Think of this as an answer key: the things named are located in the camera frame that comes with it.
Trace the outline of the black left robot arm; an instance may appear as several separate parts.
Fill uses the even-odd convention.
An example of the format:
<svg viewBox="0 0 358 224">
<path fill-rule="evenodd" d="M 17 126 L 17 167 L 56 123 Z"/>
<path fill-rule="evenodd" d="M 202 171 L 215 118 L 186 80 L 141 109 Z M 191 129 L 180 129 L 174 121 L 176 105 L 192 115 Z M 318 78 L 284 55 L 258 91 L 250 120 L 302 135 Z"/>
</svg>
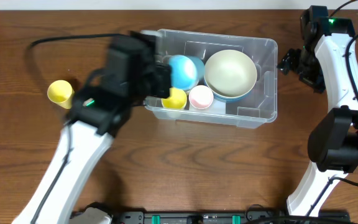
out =
<svg viewBox="0 0 358 224">
<path fill-rule="evenodd" d="M 74 93 L 53 159 L 14 223 L 68 223 L 90 174 L 136 102 L 170 96 L 172 69 L 155 59 L 161 34 L 108 36 L 105 66 L 92 71 Z"/>
</svg>

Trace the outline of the yellow cup front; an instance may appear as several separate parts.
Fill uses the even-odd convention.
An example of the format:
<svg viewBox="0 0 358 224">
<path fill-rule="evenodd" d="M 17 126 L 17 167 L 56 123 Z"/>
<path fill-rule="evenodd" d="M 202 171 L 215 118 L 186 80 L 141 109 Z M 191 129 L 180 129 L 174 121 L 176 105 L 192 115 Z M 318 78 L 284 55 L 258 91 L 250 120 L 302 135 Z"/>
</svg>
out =
<svg viewBox="0 0 358 224">
<path fill-rule="evenodd" d="M 172 87 L 170 96 L 162 98 L 161 101 L 164 108 L 182 110 L 187 104 L 187 95 L 184 90 Z"/>
</svg>

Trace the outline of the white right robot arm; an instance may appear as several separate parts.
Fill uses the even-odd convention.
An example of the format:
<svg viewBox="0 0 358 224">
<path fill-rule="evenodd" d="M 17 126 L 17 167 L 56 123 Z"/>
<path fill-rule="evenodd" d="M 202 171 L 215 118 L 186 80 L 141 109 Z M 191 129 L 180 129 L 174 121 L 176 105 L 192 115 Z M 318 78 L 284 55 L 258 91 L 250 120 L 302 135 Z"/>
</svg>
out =
<svg viewBox="0 0 358 224">
<path fill-rule="evenodd" d="M 291 216 L 317 217 L 339 182 L 358 167 L 358 33 L 350 19 L 325 6 L 311 6 L 300 17 L 302 49 L 290 49 L 277 68 L 293 71 L 315 92 L 326 92 L 328 113 L 308 138 L 310 163 L 287 198 Z"/>
</svg>

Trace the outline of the white cup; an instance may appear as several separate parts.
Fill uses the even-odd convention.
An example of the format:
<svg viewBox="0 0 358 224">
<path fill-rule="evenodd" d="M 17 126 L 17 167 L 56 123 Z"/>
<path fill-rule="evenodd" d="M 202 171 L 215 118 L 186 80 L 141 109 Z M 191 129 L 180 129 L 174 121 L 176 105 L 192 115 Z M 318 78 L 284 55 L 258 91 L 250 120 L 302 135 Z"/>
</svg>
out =
<svg viewBox="0 0 358 224">
<path fill-rule="evenodd" d="M 169 109 L 167 111 L 167 116 L 171 119 L 178 119 L 181 114 L 182 114 L 183 110 L 179 110 L 179 109 Z"/>
</svg>

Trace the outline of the yellow cup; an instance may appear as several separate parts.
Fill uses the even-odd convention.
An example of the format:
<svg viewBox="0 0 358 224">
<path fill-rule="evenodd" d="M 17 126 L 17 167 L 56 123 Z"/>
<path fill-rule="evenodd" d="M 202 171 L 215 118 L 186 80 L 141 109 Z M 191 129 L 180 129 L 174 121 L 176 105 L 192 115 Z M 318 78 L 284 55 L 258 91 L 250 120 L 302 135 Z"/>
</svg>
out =
<svg viewBox="0 0 358 224">
<path fill-rule="evenodd" d="M 50 84 L 47 90 L 47 96 L 50 101 L 65 109 L 72 106 L 74 89 L 71 84 L 65 80 L 57 80 Z"/>
<path fill-rule="evenodd" d="M 187 95 L 184 90 L 172 87 L 170 96 L 162 98 L 161 101 L 164 108 L 182 110 L 187 104 Z"/>
</svg>

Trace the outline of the light blue cup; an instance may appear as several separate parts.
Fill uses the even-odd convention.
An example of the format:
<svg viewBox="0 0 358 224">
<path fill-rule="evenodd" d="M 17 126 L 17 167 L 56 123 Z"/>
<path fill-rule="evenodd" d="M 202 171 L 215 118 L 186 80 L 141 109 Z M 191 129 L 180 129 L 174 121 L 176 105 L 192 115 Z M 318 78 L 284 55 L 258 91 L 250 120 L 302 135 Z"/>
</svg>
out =
<svg viewBox="0 0 358 224">
<path fill-rule="evenodd" d="M 186 55 L 174 55 L 168 60 L 172 68 L 172 87 L 184 91 L 190 91 L 204 77 L 204 63 L 198 57 Z"/>
</svg>

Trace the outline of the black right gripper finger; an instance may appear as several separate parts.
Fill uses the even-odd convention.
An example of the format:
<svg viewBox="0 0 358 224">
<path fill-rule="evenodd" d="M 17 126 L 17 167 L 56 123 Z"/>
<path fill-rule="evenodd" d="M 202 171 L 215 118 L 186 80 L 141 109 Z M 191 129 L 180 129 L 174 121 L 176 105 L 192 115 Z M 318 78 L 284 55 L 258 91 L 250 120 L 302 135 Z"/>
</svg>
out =
<svg viewBox="0 0 358 224">
<path fill-rule="evenodd" d="M 301 57 L 301 49 L 289 49 L 284 61 L 286 62 L 299 62 Z"/>
<path fill-rule="evenodd" d="M 298 62 L 292 59 L 283 59 L 278 65 L 277 69 L 280 70 L 284 75 L 288 75 L 289 72 L 292 70 L 296 70 L 298 66 Z"/>
</svg>

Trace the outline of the pink cup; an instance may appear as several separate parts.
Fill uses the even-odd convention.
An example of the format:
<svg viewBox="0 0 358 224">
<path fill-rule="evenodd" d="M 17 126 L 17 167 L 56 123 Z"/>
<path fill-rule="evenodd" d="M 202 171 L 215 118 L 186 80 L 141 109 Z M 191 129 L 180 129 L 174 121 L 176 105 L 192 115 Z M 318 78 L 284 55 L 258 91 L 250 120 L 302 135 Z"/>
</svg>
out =
<svg viewBox="0 0 358 224">
<path fill-rule="evenodd" d="M 204 85 L 194 87 L 189 93 L 190 105 L 199 110 L 210 107 L 213 100 L 214 95 L 212 90 Z"/>
</svg>

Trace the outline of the beige large bowl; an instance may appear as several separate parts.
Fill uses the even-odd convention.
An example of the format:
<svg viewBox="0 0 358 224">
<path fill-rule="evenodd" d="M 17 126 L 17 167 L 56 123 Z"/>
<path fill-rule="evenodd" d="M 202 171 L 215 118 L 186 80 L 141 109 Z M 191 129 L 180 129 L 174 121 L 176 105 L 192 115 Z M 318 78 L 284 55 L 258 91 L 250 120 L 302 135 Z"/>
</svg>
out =
<svg viewBox="0 0 358 224">
<path fill-rule="evenodd" d="M 241 96 L 254 87 L 257 69 L 246 54 L 237 50 L 221 50 L 207 60 L 204 82 L 228 97 Z"/>
</svg>

